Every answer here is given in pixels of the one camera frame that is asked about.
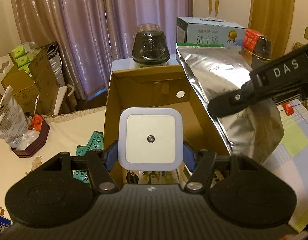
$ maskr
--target dark floor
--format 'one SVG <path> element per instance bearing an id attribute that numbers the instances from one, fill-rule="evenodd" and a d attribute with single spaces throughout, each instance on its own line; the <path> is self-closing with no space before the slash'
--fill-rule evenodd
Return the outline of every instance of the dark floor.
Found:
<path id="1" fill-rule="evenodd" d="M 98 96 L 94 97 L 91 100 L 77 100 L 77 106 L 76 110 L 86 110 L 101 106 L 106 106 L 106 100 L 107 100 L 107 91 L 104 91 L 103 93 L 99 94 Z"/>

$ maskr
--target maroon box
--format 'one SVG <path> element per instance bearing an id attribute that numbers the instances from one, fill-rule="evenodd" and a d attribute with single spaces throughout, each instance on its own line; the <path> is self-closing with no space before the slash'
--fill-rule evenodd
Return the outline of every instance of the maroon box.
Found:
<path id="1" fill-rule="evenodd" d="M 49 125 L 43 119 L 43 123 L 41 125 L 41 130 L 39 136 L 36 140 L 34 140 L 31 145 L 29 145 L 25 150 L 16 150 L 12 148 L 12 151 L 19 157 L 19 158 L 30 158 L 33 157 L 38 150 L 43 147 L 46 143 L 48 132 L 49 132 Z"/>

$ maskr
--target ribbed gray panel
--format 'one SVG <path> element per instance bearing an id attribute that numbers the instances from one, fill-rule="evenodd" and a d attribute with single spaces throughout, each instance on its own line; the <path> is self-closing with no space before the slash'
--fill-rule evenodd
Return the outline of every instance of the ribbed gray panel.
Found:
<path id="1" fill-rule="evenodd" d="M 178 185 L 125 185 L 101 195 L 80 219 L 56 228 L 13 225 L 1 240 L 278 240 L 294 233 L 288 225 L 249 229 L 216 216 L 201 195 Z"/>

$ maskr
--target checkered tablecloth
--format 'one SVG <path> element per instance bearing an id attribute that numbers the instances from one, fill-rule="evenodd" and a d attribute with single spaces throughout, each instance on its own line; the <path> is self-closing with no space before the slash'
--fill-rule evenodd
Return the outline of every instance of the checkered tablecloth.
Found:
<path id="1" fill-rule="evenodd" d="M 308 224 L 308 111 L 297 99 L 291 105 L 290 116 L 278 107 L 284 136 L 264 167 L 294 189 L 297 206 L 289 225 L 300 232 Z"/>

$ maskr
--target foil packaging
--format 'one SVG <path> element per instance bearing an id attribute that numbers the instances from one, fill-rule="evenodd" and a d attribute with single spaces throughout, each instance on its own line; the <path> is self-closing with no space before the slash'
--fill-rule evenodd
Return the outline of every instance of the foil packaging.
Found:
<path id="1" fill-rule="evenodd" d="M 251 67 L 240 48 L 176 46 L 177 59 L 217 128 L 229 154 L 243 153 L 262 164 L 281 141 L 281 117 L 272 99 L 223 118 L 208 113 L 209 100 L 240 89 L 250 80 Z"/>

